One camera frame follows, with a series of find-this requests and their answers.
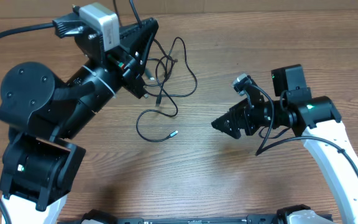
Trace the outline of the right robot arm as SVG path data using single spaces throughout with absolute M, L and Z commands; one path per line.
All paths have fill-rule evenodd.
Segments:
M 257 155 L 301 141 L 329 185 L 343 223 L 358 223 L 358 156 L 339 111 L 327 96 L 312 96 L 300 64 L 272 70 L 271 76 L 276 101 L 242 74 L 232 87 L 245 99 L 215 119 L 212 127 L 234 139 L 266 130 Z

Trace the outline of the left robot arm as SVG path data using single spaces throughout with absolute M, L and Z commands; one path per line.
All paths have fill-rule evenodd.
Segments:
M 74 38 L 88 61 L 67 81 L 24 62 L 1 83 L 0 120 L 9 125 L 0 180 L 5 223 L 55 223 L 85 156 L 72 139 L 120 89 L 144 96 L 143 74 L 158 30 L 153 18 L 119 27 L 119 44 L 76 14 L 44 24 Z

